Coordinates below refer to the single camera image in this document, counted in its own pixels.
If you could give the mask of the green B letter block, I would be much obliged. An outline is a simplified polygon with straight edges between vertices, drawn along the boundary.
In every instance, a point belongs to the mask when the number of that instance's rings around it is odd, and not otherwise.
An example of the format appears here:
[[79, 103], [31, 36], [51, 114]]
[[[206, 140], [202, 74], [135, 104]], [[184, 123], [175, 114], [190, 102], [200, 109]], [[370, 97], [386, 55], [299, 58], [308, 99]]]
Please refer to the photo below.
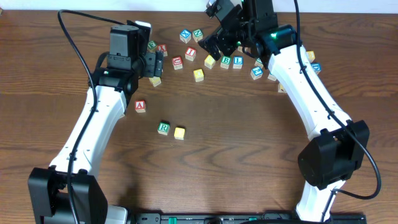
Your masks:
[[231, 57], [222, 56], [220, 67], [224, 69], [229, 69], [230, 64], [231, 64]]

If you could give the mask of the green R letter block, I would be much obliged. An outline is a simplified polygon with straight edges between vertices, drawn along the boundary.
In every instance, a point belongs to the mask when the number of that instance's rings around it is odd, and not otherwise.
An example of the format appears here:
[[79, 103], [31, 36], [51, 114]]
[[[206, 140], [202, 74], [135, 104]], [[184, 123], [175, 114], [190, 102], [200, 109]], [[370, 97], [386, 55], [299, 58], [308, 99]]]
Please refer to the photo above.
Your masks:
[[160, 122], [159, 126], [157, 128], [157, 131], [158, 131], [159, 134], [163, 134], [163, 135], [167, 136], [169, 131], [170, 131], [169, 123]]

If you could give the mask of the yellow O block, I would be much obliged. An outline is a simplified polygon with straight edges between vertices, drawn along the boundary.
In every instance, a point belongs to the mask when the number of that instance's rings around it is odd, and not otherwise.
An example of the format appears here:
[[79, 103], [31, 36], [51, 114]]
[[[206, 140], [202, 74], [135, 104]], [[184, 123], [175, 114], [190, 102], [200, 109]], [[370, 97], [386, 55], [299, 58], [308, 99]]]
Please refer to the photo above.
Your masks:
[[202, 69], [194, 70], [193, 75], [196, 82], [201, 82], [204, 80], [204, 73]]

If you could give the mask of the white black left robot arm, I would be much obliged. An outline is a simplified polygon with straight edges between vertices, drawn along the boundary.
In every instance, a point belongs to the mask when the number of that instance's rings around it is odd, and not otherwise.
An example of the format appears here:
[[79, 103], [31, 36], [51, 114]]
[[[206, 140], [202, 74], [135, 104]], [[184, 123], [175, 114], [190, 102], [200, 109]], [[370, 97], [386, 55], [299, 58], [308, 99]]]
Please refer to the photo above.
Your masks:
[[110, 135], [142, 77], [159, 78], [163, 55], [149, 53], [152, 27], [112, 26], [109, 51], [99, 56], [73, 131], [46, 168], [33, 168], [28, 188], [36, 223], [130, 223], [125, 207], [110, 205], [97, 181]]

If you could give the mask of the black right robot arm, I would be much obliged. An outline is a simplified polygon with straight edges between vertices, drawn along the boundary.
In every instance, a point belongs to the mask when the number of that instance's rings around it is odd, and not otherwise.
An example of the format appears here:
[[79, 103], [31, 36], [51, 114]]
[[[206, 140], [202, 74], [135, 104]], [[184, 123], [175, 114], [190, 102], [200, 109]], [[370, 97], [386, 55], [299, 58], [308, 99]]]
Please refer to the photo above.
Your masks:
[[279, 25], [271, 1], [209, 1], [205, 12], [220, 26], [199, 42], [203, 49], [215, 60], [241, 49], [284, 87], [309, 140], [298, 155], [305, 187], [295, 212], [303, 221], [332, 222], [337, 193], [367, 154], [368, 126], [337, 105], [309, 62], [297, 28]]

